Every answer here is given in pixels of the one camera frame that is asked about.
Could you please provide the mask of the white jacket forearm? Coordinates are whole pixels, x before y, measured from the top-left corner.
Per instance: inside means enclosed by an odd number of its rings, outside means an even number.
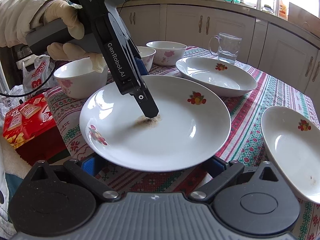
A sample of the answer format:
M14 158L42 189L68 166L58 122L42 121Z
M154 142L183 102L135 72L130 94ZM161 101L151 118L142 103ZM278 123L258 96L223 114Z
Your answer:
M40 18L53 1L1 0L1 47L26 44L26 35L42 25Z

